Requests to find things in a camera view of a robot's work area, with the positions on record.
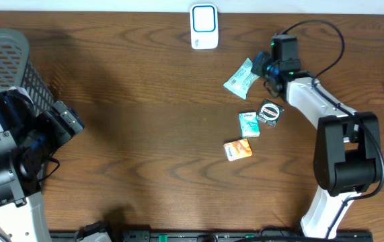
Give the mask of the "large teal wipes packet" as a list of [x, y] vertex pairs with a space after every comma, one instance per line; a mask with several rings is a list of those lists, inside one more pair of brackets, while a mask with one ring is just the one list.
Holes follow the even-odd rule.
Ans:
[[235, 74], [223, 84], [223, 87], [241, 99], [246, 99], [250, 87], [259, 78], [258, 75], [252, 73], [252, 67], [253, 62], [247, 58]]

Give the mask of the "orange tissue packet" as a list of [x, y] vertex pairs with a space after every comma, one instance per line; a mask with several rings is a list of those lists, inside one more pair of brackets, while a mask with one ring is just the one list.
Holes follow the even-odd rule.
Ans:
[[247, 138], [225, 143], [223, 148], [228, 161], [251, 157], [253, 154]]

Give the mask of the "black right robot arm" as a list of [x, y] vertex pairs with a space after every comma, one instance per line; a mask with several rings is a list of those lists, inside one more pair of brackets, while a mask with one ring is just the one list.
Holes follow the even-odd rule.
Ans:
[[273, 36], [271, 51], [257, 55], [252, 73], [264, 78], [273, 97], [298, 109], [316, 128], [313, 172], [318, 187], [300, 225], [306, 237], [336, 238], [350, 205], [377, 195], [383, 187], [378, 118], [345, 106], [316, 75], [303, 70], [296, 36]]

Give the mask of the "small teal tissue packet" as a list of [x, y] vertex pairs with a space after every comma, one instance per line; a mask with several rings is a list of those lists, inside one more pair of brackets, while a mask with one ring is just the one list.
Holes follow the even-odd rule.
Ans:
[[253, 138], [260, 136], [260, 127], [255, 112], [240, 113], [239, 124], [242, 138]]

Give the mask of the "green Zam-Buk ointment box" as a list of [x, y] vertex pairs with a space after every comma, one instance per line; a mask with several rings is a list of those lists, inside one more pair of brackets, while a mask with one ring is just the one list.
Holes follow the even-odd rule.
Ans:
[[265, 99], [257, 112], [257, 120], [271, 127], [276, 127], [284, 108], [268, 99]]

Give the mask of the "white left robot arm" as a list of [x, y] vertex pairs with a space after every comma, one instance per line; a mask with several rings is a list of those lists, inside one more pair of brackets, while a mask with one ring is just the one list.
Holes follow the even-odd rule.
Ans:
[[62, 101], [40, 114], [21, 87], [0, 91], [0, 241], [50, 241], [42, 182], [45, 163], [84, 129]]

